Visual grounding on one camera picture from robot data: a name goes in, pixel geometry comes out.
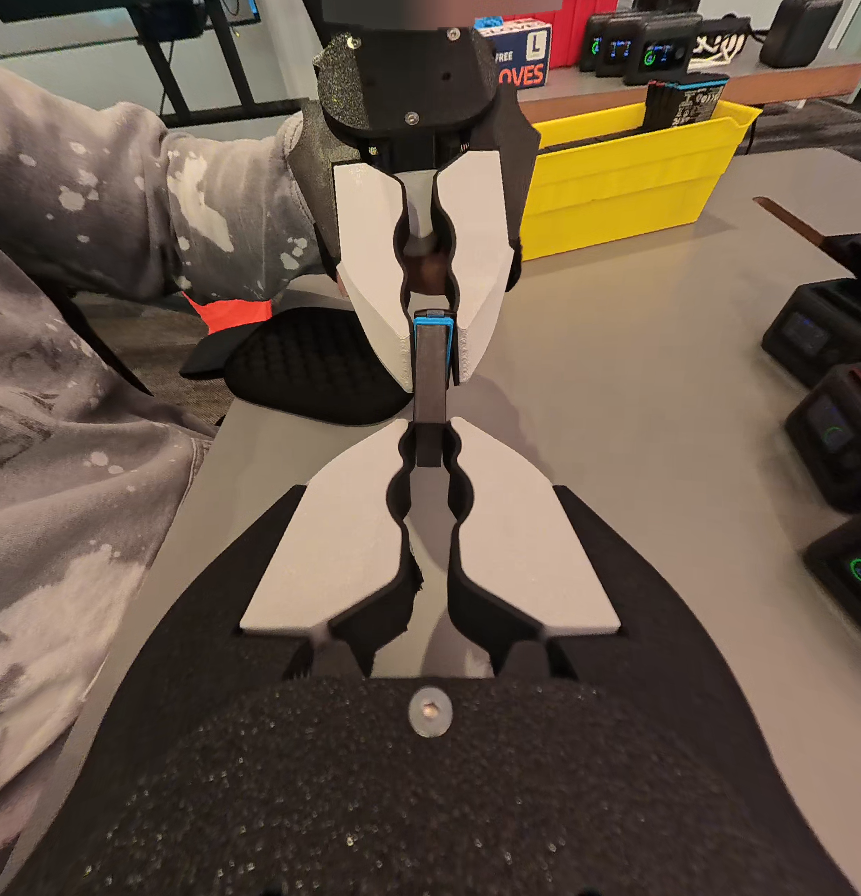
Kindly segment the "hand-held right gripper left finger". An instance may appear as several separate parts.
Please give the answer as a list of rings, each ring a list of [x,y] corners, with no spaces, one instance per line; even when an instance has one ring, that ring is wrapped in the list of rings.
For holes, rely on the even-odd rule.
[[[363,674],[403,634],[422,587],[404,524],[414,431],[395,419],[328,461],[302,488],[243,613],[248,636],[346,644]]]

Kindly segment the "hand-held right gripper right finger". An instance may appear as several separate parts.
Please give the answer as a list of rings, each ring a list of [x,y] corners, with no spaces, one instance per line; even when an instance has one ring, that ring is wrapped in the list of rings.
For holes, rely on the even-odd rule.
[[[454,417],[447,472],[447,612],[459,633],[503,662],[518,643],[619,631],[559,493],[537,466]]]

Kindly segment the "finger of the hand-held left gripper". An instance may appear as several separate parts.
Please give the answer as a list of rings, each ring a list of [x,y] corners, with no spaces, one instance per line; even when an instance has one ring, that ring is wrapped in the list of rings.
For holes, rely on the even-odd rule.
[[[500,152],[469,150],[448,163],[434,177],[432,197],[448,240],[455,376],[463,385],[490,345],[513,263]]]
[[[402,245],[409,220],[402,183],[364,162],[333,169],[340,261],[337,276],[375,355],[414,390],[412,325]]]

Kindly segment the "yellow plastic bin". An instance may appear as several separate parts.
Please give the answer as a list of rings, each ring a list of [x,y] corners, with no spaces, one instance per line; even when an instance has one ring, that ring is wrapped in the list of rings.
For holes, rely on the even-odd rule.
[[[760,110],[721,100],[702,123],[639,132],[644,103],[538,122],[523,260],[695,223]]]

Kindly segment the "black battery blue rim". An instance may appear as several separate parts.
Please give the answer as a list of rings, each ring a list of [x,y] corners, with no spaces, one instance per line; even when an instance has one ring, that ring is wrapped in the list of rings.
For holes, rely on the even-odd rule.
[[[415,461],[422,468],[439,467],[443,460],[454,325],[442,309],[425,309],[414,317]]]

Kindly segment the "black battery charging case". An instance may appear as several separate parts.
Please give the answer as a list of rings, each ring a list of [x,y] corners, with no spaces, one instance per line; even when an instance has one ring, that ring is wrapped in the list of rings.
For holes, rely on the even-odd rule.
[[[861,512],[809,545],[803,563],[861,630]]]
[[[861,363],[861,280],[797,286],[761,346],[807,387],[816,386],[835,366]]]
[[[635,21],[623,83],[645,85],[686,73],[702,22],[699,14],[650,15]]]
[[[758,61],[772,69],[809,66],[842,6],[842,1],[782,1],[761,45]]]
[[[645,15],[636,14],[609,19],[597,45],[597,78],[622,78],[625,75],[631,52],[638,47],[646,20]]]
[[[594,73],[602,55],[604,31],[615,16],[614,12],[592,14],[586,20],[580,46],[578,68],[584,73]]]
[[[861,390],[852,365],[831,369],[785,420],[785,432],[829,506],[861,512]]]

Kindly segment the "person's left forearm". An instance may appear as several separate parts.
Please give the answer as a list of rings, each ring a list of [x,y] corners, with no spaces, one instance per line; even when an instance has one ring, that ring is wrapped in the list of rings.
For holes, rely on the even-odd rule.
[[[143,106],[95,110],[0,66],[0,279],[149,303],[274,300],[319,272],[290,169],[302,114],[275,136],[170,131]]]

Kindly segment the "bundle of black batteries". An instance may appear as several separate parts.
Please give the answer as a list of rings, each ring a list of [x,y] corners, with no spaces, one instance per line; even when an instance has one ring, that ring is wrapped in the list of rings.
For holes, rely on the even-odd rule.
[[[643,133],[700,124],[711,119],[729,76],[695,71],[670,80],[651,80],[646,91]]]

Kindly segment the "person's left hand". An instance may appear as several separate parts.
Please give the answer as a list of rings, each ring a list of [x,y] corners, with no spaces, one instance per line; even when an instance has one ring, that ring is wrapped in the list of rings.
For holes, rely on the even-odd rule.
[[[448,258],[445,252],[405,255],[403,265],[408,293],[423,296],[447,294]]]

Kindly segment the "blue white glove box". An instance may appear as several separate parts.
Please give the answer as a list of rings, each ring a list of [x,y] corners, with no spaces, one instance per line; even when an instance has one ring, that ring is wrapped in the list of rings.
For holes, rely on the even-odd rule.
[[[500,84],[518,90],[545,86],[552,47],[552,24],[540,17],[480,17],[474,28],[492,42]]]

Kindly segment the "red cloth piece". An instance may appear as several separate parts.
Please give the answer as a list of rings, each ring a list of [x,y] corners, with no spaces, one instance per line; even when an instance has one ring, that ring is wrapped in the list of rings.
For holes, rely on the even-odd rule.
[[[208,335],[258,325],[273,316],[271,300],[216,299],[204,303],[196,301],[184,290],[181,295],[206,325]]]

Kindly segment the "red cardboard box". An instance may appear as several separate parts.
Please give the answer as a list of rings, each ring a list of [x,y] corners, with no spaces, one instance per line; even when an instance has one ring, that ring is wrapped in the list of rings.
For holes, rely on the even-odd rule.
[[[613,13],[617,6],[618,1],[562,1],[559,10],[545,14],[551,23],[549,68],[576,65],[590,16]]]

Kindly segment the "wooden edged table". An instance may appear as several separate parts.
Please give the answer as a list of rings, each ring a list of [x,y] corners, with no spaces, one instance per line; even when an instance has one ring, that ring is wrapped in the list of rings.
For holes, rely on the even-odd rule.
[[[803,68],[772,69],[759,61],[754,45],[725,67],[727,101],[749,106],[852,94],[861,84],[861,56],[824,51]],[[617,78],[598,78],[575,68],[549,73],[547,84],[518,92],[523,113],[532,124],[571,118],[643,102],[646,86],[628,86]]]

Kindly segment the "black desk frame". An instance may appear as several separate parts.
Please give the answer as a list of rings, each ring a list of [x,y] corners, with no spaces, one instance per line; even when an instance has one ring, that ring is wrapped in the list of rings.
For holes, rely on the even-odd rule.
[[[136,39],[151,62],[161,84],[163,108],[158,117],[169,128],[214,126],[255,119],[290,116],[302,109],[307,99],[283,98],[258,102],[245,73],[235,44],[233,25],[224,2],[220,1],[130,1],[122,6],[128,13]],[[219,45],[224,65],[235,88],[234,106],[193,109],[189,106],[173,70],[175,47],[184,40],[199,39],[211,29]]]

